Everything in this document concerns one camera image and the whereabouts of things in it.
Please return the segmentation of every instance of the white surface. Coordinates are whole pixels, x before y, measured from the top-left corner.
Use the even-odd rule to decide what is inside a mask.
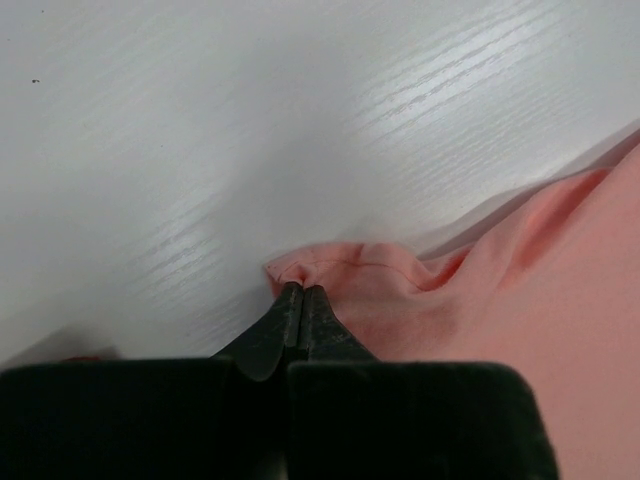
[[[214,353],[269,304],[279,253],[447,242],[636,120],[638,19],[623,0],[3,0],[0,360],[84,322],[127,356]]]

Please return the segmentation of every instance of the pink cloth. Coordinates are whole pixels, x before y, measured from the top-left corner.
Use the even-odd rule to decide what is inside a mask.
[[[474,245],[304,248],[267,267],[325,287],[387,361],[489,360],[532,385],[563,478],[640,479],[640,148],[559,181]]]

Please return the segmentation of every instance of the fabric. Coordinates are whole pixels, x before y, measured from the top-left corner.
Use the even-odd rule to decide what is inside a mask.
[[[514,367],[535,391],[563,478],[640,478],[640,148],[613,170],[545,188],[442,258],[336,243],[266,270],[276,292],[322,285],[382,360]]]

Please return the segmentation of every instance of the wrinkled fabric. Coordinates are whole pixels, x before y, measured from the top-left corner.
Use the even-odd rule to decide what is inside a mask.
[[[386,361],[487,360],[533,387],[563,478],[640,478],[640,148],[543,189],[468,247],[303,248],[274,291],[322,285]]]

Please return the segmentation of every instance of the wood grain texture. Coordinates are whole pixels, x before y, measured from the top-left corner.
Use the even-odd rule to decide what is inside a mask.
[[[0,361],[76,324],[126,356],[212,354],[269,304],[277,254],[446,243],[636,121],[638,18],[604,0],[5,1]]]

